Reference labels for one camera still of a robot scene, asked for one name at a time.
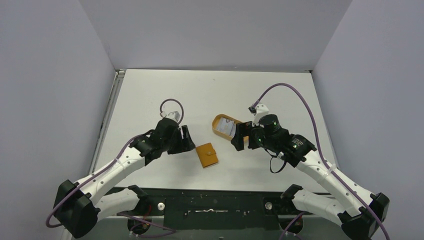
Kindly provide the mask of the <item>orange leather card holder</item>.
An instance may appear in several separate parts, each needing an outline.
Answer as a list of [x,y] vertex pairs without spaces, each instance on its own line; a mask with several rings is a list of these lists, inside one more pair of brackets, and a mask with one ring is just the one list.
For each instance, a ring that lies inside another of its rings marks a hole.
[[203,168],[210,167],[219,162],[217,153],[210,142],[197,146],[195,150]]

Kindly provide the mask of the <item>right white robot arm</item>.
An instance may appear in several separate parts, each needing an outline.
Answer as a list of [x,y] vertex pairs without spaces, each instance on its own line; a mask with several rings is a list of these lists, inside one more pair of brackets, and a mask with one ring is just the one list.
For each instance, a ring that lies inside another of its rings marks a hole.
[[299,210],[320,216],[340,226],[352,240],[369,240],[377,229],[390,238],[383,225],[389,198],[381,192],[372,193],[349,179],[308,139],[282,128],[275,114],[263,116],[258,123],[237,123],[231,140],[237,151],[245,148],[245,138],[248,138],[249,149],[264,149],[273,158],[311,177],[331,195],[324,197],[292,184],[281,195],[281,207],[286,213]]

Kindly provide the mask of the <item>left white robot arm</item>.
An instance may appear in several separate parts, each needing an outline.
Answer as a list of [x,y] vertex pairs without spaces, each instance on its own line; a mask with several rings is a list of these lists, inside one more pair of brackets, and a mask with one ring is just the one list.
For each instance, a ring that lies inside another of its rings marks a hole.
[[148,200],[133,185],[110,193],[127,176],[147,166],[163,153],[175,155],[195,149],[187,125],[179,125],[172,117],[161,119],[154,129],[132,137],[117,156],[94,173],[75,182],[65,180],[56,192],[52,217],[74,238],[89,233],[100,220],[123,211],[141,215],[147,211]]

